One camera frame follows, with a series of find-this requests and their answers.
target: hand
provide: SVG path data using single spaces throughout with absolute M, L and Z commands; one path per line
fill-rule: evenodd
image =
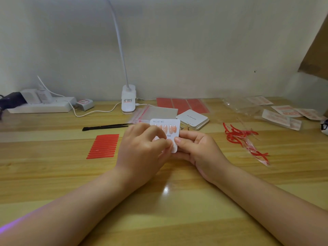
M 124 133 L 114 168 L 134 190 L 147 183 L 170 158 L 173 142 L 157 126 L 139 123 Z
M 191 162 L 208 182 L 217 186 L 220 174 L 231 163 L 215 140 L 200 132 L 181 130 L 174 141 L 178 145 L 178 152 L 172 154 L 172 157 Z

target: fingernail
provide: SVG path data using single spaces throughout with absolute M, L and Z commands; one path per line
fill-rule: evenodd
M 174 141 L 176 144 L 179 144 L 181 142 L 181 138 L 180 137 L 175 137 Z

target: pink press-on nail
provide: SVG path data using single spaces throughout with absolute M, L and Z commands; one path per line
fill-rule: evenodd
M 172 126 L 172 125 L 170 125 L 170 127 L 169 127 L 169 133 L 170 133 L 170 134 L 173 133 L 173 126 Z
M 167 125 L 164 125 L 163 131 L 165 134 L 167 133 Z

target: power adapter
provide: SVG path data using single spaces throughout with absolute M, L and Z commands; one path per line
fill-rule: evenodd
M 3 97 L 2 99 L 0 99 L 0 120 L 2 111 L 6 109 L 16 108 L 26 103 L 26 100 L 20 92 L 13 92 Z

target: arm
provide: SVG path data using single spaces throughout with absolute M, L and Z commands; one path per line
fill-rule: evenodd
M 284 245 L 328 245 L 328 212 L 232 165 L 208 135 L 180 131 L 175 158 L 232 198 Z
M 161 139 L 152 142 L 155 136 Z M 159 171 L 171 150 L 172 142 L 158 127 L 130 126 L 114 169 L 3 226 L 0 245 L 78 245 L 109 211 Z

